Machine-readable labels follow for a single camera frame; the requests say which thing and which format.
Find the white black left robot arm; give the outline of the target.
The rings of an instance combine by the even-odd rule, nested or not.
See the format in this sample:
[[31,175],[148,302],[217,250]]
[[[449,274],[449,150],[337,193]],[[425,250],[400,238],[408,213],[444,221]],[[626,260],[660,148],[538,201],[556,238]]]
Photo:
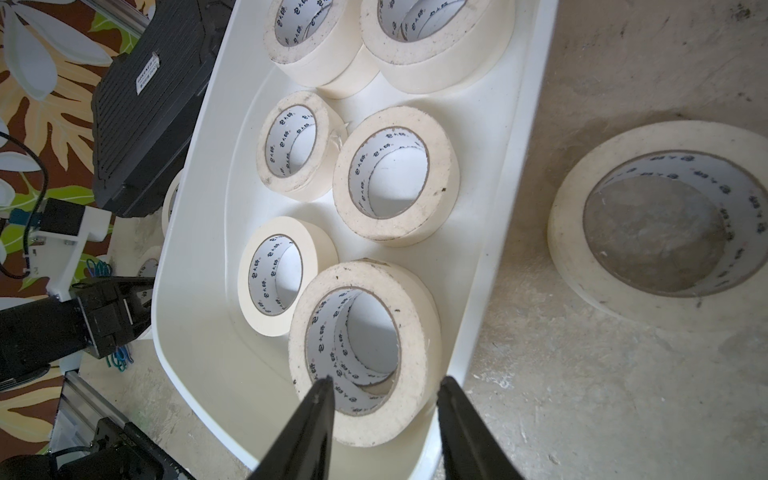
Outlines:
[[48,297],[1,312],[1,389],[48,372],[57,360],[85,351],[101,359],[151,326],[153,277],[87,278],[68,300]]

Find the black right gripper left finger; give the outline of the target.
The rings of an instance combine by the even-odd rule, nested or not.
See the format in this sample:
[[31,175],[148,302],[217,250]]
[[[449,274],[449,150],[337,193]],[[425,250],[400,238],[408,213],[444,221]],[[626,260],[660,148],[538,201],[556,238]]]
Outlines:
[[327,479],[335,415],[333,379],[316,381],[249,479]]

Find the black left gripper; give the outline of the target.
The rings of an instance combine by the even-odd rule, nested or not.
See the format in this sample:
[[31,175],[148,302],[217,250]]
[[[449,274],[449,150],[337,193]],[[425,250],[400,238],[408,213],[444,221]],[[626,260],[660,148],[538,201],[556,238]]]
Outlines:
[[154,277],[87,278],[70,288],[87,330],[85,350],[101,359],[151,326]]

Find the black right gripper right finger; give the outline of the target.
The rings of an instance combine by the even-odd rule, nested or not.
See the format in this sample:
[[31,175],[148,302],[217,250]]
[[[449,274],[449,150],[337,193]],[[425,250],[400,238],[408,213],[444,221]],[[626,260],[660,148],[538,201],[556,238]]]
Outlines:
[[447,479],[524,479],[451,376],[440,382],[437,410]]

